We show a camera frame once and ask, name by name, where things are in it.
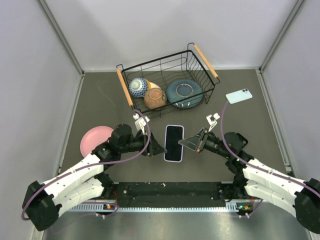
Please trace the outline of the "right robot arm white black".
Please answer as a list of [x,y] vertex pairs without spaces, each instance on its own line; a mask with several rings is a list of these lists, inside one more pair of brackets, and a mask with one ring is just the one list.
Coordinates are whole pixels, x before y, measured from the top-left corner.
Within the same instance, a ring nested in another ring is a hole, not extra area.
[[236,132],[227,132],[219,138],[202,128],[178,143],[197,153],[207,150],[225,158],[226,166],[234,173],[233,192],[237,197],[265,200],[290,213],[310,232],[319,234],[319,180],[297,179],[268,167],[244,151],[248,141]]

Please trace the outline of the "light blue smartphone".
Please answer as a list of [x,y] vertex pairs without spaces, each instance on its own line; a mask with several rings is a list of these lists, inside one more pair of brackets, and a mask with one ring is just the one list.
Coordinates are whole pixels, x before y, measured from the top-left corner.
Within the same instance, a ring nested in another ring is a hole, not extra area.
[[225,95],[225,97],[230,104],[236,104],[239,102],[243,102],[243,101],[252,99],[253,95],[251,94],[251,92],[247,88],[244,88],[244,89],[237,90],[237,91],[234,91],[231,93],[227,93]]

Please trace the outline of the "black screen smartphone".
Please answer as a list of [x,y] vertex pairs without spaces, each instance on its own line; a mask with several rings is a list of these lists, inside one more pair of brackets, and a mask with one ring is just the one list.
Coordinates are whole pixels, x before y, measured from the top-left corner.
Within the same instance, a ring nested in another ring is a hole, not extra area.
[[183,146],[179,141],[184,137],[184,127],[182,125],[167,125],[165,129],[165,149],[164,160],[167,162],[179,163],[183,158]]

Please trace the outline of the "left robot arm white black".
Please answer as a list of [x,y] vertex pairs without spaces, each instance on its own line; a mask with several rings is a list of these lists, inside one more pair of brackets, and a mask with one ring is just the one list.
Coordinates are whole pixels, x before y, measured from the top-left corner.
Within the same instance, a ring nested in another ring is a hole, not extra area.
[[152,157],[166,153],[152,132],[132,134],[127,124],[118,125],[107,141],[62,174],[43,183],[32,182],[22,203],[21,218],[31,221],[40,232],[50,228],[71,208],[94,198],[109,198],[113,182],[104,172],[121,163],[121,155],[136,152]]

